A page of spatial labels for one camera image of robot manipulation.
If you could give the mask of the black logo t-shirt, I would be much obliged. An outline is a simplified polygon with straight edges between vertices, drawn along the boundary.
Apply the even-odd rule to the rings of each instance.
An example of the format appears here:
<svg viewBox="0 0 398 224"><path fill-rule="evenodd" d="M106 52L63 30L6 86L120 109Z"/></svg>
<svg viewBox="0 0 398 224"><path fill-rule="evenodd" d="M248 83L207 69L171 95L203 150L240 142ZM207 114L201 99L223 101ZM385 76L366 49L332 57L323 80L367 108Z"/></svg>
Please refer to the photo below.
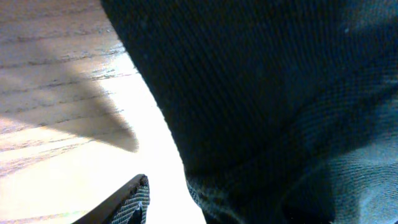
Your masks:
<svg viewBox="0 0 398 224"><path fill-rule="evenodd" d="M207 223L397 222L397 1L102 7Z"/></svg>

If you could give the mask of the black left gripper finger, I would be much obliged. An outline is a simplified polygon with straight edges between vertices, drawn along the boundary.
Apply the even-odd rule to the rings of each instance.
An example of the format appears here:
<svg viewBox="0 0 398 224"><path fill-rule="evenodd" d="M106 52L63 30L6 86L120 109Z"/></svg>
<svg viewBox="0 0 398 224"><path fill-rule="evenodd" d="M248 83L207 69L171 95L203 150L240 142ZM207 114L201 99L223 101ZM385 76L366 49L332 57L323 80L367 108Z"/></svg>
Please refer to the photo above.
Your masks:
<svg viewBox="0 0 398 224"><path fill-rule="evenodd" d="M145 224L149 204L148 178L138 174L73 224Z"/></svg>

